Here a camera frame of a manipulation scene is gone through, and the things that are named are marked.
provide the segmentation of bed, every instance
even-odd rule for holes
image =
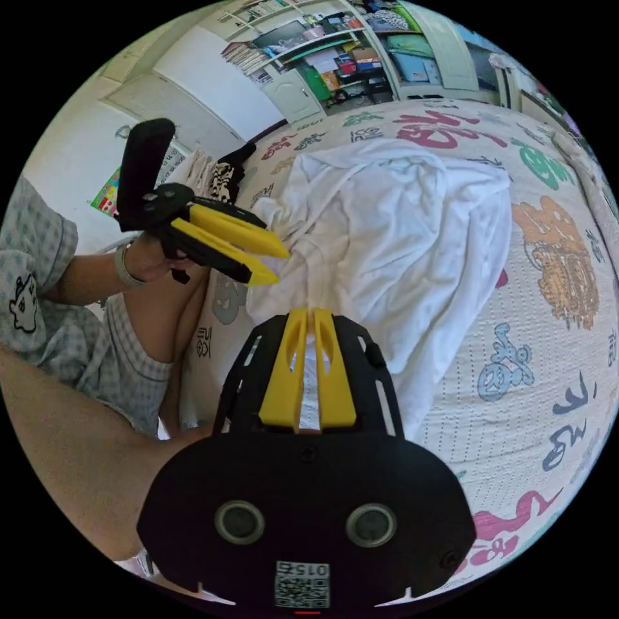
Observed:
[[[456,574],[430,595],[502,567],[547,531],[587,477],[616,416],[619,265],[552,136],[548,125],[488,104],[399,101],[286,127],[245,164],[237,205],[249,210],[260,196],[279,195],[300,153],[379,137],[503,167],[511,178],[505,268],[415,439],[458,476],[478,532]],[[212,273],[184,363],[183,427],[215,416],[225,376],[253,327],[246,295]],[[394,602],[409,599],[402,593]]]

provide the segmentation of cartoon face print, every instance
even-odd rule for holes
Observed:
[[[239,315],[239,308],[245,305],[247,288],[221,273],[217,274],[216,287],[213,314],[221,324],[232,324]]]
[[[540,291],[555,318],[567,328],[575,322],[591,329],[600,309],[600,296],[591,257],[574,220],[548,196],[541,210],[521,202],[512,204],[514,221],[522,228],[527,256],[542,273]]]
[[[29,274],[25,282],[21,277],[15,282],[15,299],[9,301],[8,309],[13,315],[13,326],[24,333],[37,330],[37,284]]]

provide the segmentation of stack of books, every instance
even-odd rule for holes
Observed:
[[[259,17],[267,17],[272,13],[277,13],[290,5],[290,3],[285,2],[285,0],[262,0],[262,2],[259,3],[248,2],[246,4],[249,6],[245,8],[245,10],[236,13],[236,15],[247,23],[251,23],[254,19],[258,19]]]
[[[258,70],[260,65],[269,59],[262,50],[251,43],[230,43],[221,55],[227,63],[239,67],[245,75]]]

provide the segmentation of person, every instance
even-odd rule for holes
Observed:
[[[136,556],[148,489],[178,451],[182,353],[208,268],[141,235],[75,255],[75,224],[20,177],[0,228],[0,386],[18,439],[69,521],[113,561]],[[190,281],[176,282],[172,268]],[[87,305],[108,298],[104,320]],[[157,438],[162,418],[170,440]]]

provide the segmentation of door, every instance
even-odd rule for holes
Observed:
[[[243,140],[199,101],[154,73],[127,82],[105,101],[140,121],[169,118],[176,125],[177,141],[190,152],[199,148],[219,159],[243,145]]]
[[[307,82],[295,70],[274,77],[262,92],[290,124],[317,114],[326,116]]]
[[[475,64],[462,36],[453,22],[443,15],[401,2],[419,24],[434,51],[443,88],[446,90],[479,90]]]

